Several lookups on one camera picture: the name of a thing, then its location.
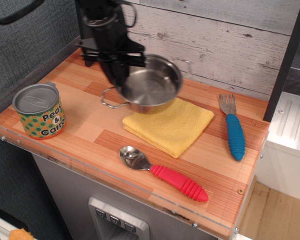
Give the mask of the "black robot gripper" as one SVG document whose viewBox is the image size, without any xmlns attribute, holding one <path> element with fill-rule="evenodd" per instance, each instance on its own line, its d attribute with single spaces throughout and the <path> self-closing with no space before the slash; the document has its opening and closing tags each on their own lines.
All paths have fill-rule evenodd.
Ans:
<svg viewBox="0 0 300 240">
<path fill-rule="evenodd" d="M 130 75 L 130 67 L 145 67 L 145 47 L 128 38 L 123 17 L 114 14 L 99 20 L 82 17 L 83 26 L 90 37 L 81 39 L 83 59 L 100 62 L 109 82 L 121 87 Z"/>
</svg>

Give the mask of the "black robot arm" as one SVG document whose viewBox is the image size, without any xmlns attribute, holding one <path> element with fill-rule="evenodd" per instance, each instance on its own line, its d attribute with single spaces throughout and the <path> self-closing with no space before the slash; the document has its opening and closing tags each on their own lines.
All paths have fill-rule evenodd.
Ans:
<svg viewBox="0 0 300 240">
<path fill-rule="evenodd" d="M 127 31 L 136 23 L 136 8 L 125 0 L 77 0 L 76 4 L 91 35 L 78 42 L 83 59 L 99 62 L 109 82 L 121 87 L 131 66 L 145 66 L 145 47 L 131 40 Z"/>
</svg>

